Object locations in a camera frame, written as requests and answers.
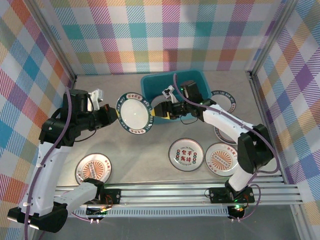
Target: red pattern on plate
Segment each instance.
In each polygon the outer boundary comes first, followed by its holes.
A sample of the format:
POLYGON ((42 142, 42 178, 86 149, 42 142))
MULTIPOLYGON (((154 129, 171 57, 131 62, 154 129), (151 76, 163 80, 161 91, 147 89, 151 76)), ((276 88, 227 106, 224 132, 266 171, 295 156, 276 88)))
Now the red pattern on plate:
POLYGON ((87 179, 87 178, 93 178, 94 176, 92 176, 91 174, 91 170, 90 170, 90 165, 93 164, 93 169, 95 171, 95 179, 99 180, 102 175, 105 173, 105 167, 104 165, 99 162, 99 161, 90 161, 88 162, 82 170, 82 175, 83 175, 83 179, 87 179))
POLYGON ((232 166, 233 160, 230 154, 225 151, 218 150, 211 155, 211 163, 216 169, 227 171, 232 166))

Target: robotic arm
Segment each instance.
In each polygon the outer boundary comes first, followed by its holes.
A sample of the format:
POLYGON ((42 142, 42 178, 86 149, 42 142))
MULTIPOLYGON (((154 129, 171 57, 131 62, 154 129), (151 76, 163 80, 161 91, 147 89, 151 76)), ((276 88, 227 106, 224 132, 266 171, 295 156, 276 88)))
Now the robotic arm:
POLYGON ((161 102, 154 107, 154 116, 166 119, 177 119, 191 113, 202 122, 216 126, 229 135, 238 144, 238 164, 236 172, 225 183, 228 197, 231 200, 239 198, 243 194, 248 184, 255 177, 257 171, 268 164, 274 157, 268 146, 248 129, 254 130, 265 138, 271 145, 271 139, 267 128, 259 124, 254 126, 250 123, 231 115, 223 110, 211 99, 203 99, 199 93, 197 84, 194 81, 186 81, 181 86, 183 96, 189 101, 209 106, 211 109, 196 106, 186 101, 173 103, 170 101, 161 102))
POLYGON ((30 227, 52 233, 58 232, 65 224, 68 214, 83 203, 99 198, 102 204, 106 203, 106 197, 103 196, 104 183, 91 178, 85 179, 80 186, 61 197, 54 197, 54 194, 62 166, 75 143, 75 139, 81 135, 81 131, 96 131, 118 119, 116 110, 108 104, 99 107, 99 102, 103 97, 101 90, 88 93, 84 90, 73 89, 70 90, 70 97, 72 109, 70 123, 62 140, 50 154, 45 165, 41 165, 44 155, 56 142, 66 125, 68 116, 66 94, 63 96, 62 108, 59 108, 42 125, 39 137, 39 154, 32 179, 38 168, 42 168, 42 170, 35 183, 31 203, 27 204, 29 186, 19 206, 11 208, 7 215, 7 218, 12 221, 24 223, 26 209, 29 205, 28 223, 30 227))

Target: black cable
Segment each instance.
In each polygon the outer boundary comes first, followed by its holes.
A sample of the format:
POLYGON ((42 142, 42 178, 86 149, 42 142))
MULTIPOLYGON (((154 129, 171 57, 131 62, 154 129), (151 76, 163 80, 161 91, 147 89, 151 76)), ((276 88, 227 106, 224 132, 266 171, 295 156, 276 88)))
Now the black cable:
POLYGON ((209 190, 209 188, 207 188, 207 189, 204 191, 204 196, 205 196, 207 199, 210 198, 210 196, 206 195, 206 191, 208 191, 208 190, 209 190))
POLYGON ((90 96, 90 95, 88 96, 88 98, 89 98, 89 101, 90 101, 91 107, 92 107, 92 110, 91 110, 90 113, 93 113, 93 112, 94 112, 94 103, 92 102, 92 99, 91 99, 91 96, 90 96))
POLYGON ((55 112, 51 115, 52 119, 55 119, 56 117, 58 117, 58 115, 61 112, 61 108, 58 108, 57 110, 55 110, 55 112))
POLYGON ((82 142, 82 141, 84 141, 84 140, 87 140, 87 139, 91 138, 93 135, 95 135, 96 132, 97 132, 97 129, 95 129, 95 130, 94 130, 94 133, 91 134, 90 136, 88 136, 88 137, 86 137, 86 138, 84 138, 84 139, 78 140, 78 141, 74 141, 74 142, 75 142, 75 143, 79 143, 79 142, 82 142))
POLYGON ((194 124, 196 121, 198 121, 198 119, 199 119, 199 118, 197 117, 195 121, 192 121, 192 122, 189 122, 189 123, 184 123, 184 122, 182 121, 182 116, 180 117, 180 121, 182 122, 183 125, 194 124))

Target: decorative plate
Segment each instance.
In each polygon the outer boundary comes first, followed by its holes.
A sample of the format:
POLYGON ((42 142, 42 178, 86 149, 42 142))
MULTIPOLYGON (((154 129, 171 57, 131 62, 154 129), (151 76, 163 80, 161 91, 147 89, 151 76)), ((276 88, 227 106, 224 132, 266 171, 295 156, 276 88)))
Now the decorative plate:
POLYGON ((237 143, 231 137, 229 137, 227 134, 225 134, 219 128, 214 127, 214 133, 218 137, 218 139, 220 139, 222 142, 224 142, 226 144, 237 145, 237 143))
POLYGON ((158 104, 162 103, 162 102, 168 102, 169 100, 166 99, 166 97, 164 95, 159 95, 156 96, 152 102, 151 102, 151 107, 154 108, 155 106, 157 106, 158 104))
POLYGON ((128 92, 123 94, 116 103, 119 123, 132 134, 145 134, 154 124, 150 103, 140 94, 128 92))
POLYGON ((168 155, 171 164, 183 172, 198 169, 204 161, 204 150, 199 143, 189 138, 175 141, 170 146, 168 155))
POLYGON ((215 143, 207 149, 205 163, 211 172, 221 177, 228 177, 236 171, 238 152, 226 143, 215 143))
POLYGON ((232 113, 236 109, 236 100, 230 93, 222 90, 215 90, 211 93, 211 99, 219 104, 223 110, 227 111, 228 113, 232 113))
POLYGON ((80 185, 87 178, 108 181, 112 171, 109 158, 100 153, 92 153, 80 160, 75 168, 75 180, 80 185))

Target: colorful plaid backdrop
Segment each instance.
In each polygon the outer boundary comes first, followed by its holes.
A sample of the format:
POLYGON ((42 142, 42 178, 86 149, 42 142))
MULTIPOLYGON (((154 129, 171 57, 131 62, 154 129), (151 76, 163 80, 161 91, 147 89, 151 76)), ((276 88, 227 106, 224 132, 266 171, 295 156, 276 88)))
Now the colorful plaid backdrop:
POLYGON ((71 81, 22 0, 0 0, 0 239, 21 225, 7 220, 22 200, 38 155, 42 123, 71 81))
POLYGON ((286 2, 36 1, 74 71, 86 75, 252 68, 286 2))
POLYGON ((282 164, 320 236, 320 0, 300 0, 258 73, 282 164))

